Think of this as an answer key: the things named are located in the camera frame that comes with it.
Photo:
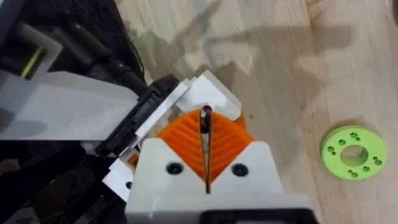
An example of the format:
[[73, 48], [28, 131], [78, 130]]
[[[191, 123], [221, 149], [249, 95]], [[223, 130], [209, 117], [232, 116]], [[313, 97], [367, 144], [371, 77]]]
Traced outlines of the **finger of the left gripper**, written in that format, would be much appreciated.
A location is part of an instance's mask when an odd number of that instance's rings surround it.
[[188, 84], [188, 90], [176, 102], [184, 113], [209, 106], [215, 113], [231, 121], [241, 116], [242, 103], [209, 70], [192, 78]]
[[134, 182], [134, 173], [139, 159], [138, 152], [125, 154], [117, 158], [109, 167], [109, 173], [103, 183], [123, 201], [127, 202]]

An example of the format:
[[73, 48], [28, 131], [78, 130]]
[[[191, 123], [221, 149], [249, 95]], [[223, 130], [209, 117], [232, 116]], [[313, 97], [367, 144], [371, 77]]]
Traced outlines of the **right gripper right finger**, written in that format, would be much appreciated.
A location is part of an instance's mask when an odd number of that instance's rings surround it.
[[208, 194], [281, 193], [282, 184], [268, 143], [255, 140], [243, 116], [209, 117]]

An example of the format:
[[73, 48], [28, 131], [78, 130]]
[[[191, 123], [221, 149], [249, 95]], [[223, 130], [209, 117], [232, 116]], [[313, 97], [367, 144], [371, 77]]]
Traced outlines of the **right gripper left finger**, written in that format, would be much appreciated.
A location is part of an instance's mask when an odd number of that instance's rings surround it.
[[143, 143], [131, 197], [207, 197], [199, 109]]

